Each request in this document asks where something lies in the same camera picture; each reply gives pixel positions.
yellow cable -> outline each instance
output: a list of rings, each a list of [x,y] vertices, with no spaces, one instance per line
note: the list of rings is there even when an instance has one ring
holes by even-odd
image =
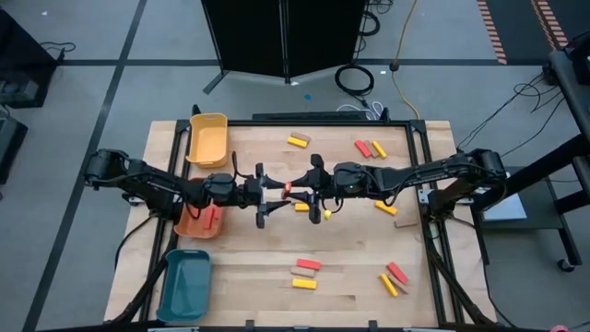
[[[409,22],[410,18],[412,17],[412,13],[414,13],[414,9],[416,8],[417,4],[418,4],[418,0],[414,0],[414,4],[412,5],[412,8],[409,10],[409,13],[407,13],[406,22],[404,23],[404,28],[402,29],[402,35],[399,38],[399,44],[397,45],[397,53],[395,54],[394,66],[397,66],[397,63],[399,61],[399,55],[402,52],[402,47],[404,47],[404,38],[406,38],[407,23]],[[418,112],[418,109],[414,105],[412,105],[411,102],[409,102],[409,100],[404,95],[404,92],[402,92],[402,90],[397,86],[397,83],[395,82],[395,73],[393,71],[391,73],[391,79],[394,81],[394,86],[397,89],[397,92],[399,93],[399,96],[402,98],[404,103],[407,106],[409,106],[409,108],[411,108],[412,111],[414,111],[414,114],[416,115],[416,117],[418,119],[420,119],[420,113]]]

orange plastic tray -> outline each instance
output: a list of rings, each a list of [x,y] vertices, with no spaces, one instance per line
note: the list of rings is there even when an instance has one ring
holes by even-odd
[[[189,207],[191,213],[196,216],[199,214],[199,209]],[[206,208],[201,210],[201,215],[198,219],[191,217],[191,214],[183,208],[181,221],[174,226],[174,231],[181,236],[192,237],[196,239],[211,239],[216,237],[221,231],[221,223],[223,221],[223,208],[211,203]]]
[[[201,168],[215,168],[228,160],[228,118],[221,113],[191,118],[191,151],[186,159]]]

floor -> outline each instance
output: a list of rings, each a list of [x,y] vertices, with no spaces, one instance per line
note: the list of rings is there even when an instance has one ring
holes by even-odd
[[[118,193],[108,190],[85,190],[79,204],[70,200],[73,191],[81,189],[75,183],[89,146],[123,149],[140,157],[150,122],[188,118],[194,103],[205,112],[223,112],[232,119],[247,119],[253,113],[334,110],[354,103],[334,84],[335,70],[297,78],[297,86],[230,73],[206,95],[203,88],[218,74],[215,66],[207,65],[210,62],[120,65],[127,59],[214,59],[203,9],[195,0],[0,0],[0,5],[39,42],[75,42],[77,49],[67,55],[68,60],[106,60],[58,68],[42,108],[14,111],[29,133],[0,202],[0,265],[6,267],[0,274],[2,330],[20,330],[25,324],[55,236],[60,225],[67,229],[69,223],[62,220],[70,215],[69,237],[37,328],[102,320],[112,260],[129,207]],[[367,39],[361,59],[393,56],[410,5],[410,0],[395,0],[393,9],[380,16],[382,31]],[[540,72],[538,66],[495,64],[475,0],[420,0],[401,56],[432,60],[403,66],[397,79],[424,119],[451,122],[457,142],[510,98],[515,84]],[[369,100],[388,106],[395,119],[412,118],[390,76],[381,74],[386,66],[367,68],[375,75]],[[360,85],[363,79],[354,73],[344,77],[351,85]],[[535,102],[516,99],[469,147],[503,152],[532,136],[555,104],[529,113]],[[504,162],[525,165],[577,133],[563,103],[545,131]],[[554,178],[572,179],[572,170]],[[559,195],[578,188],[578,184],[555,186]],[[587,259],[590,225],[584,213],[586,208],[574,211],[567,220]],[[555,262],[564,257],[556,231],[489,233],[486,245],[491,296],[515,324],[549,328],[590,318],[590,266],[571,274],[556,268]]]

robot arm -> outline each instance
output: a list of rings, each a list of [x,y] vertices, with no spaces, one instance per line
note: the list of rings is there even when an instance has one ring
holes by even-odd
[[[234,168],[235,154],[232,155]],[[444,190],[429,194],[430,213],[444,217],[452,213],[454,204],[480,186],[503,183],[505,170],[500,156],[489,150],[458,153],[444,160],[405,169],[380,168],[354,162],[338,163],[334,174],[324,169],[324,161],[312,155],[313,169],[290,183],[274,181],[264,174],[263,164],[256,165],[255,175],[214,173],[204,180],[188,181],[147,165],[142,160],[130,159],[119,150],[101,149],[89,160],[84,177],[86,185],[98,190],[101,187],[118,187],[124,197],[143,199],[147,207],[166,219],[178,219],[183,204],[205,208],[211,203],[219,207],[247,208],[256,206],[256,226],[264,228],[264,217],[289,203],[287,198],[305,202],[310,206],[310,221],[321,221],[320,204],[334,198],[342,207],[348,198],[394,200],[407,187],[448,178],[457,180]],[[237,184],[236,177],[244,183]],[[291,193],[292,187],[308,187],[311,193]],[[265,202],[264,189],[283,189],[283,200]]]

teal bin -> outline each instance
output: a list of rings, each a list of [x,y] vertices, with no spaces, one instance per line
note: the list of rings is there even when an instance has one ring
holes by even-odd
[[[156,317],[171,325],[194,323],[209,306],[211,256],[203,250],[172,250],[166,260],[168,272]]]

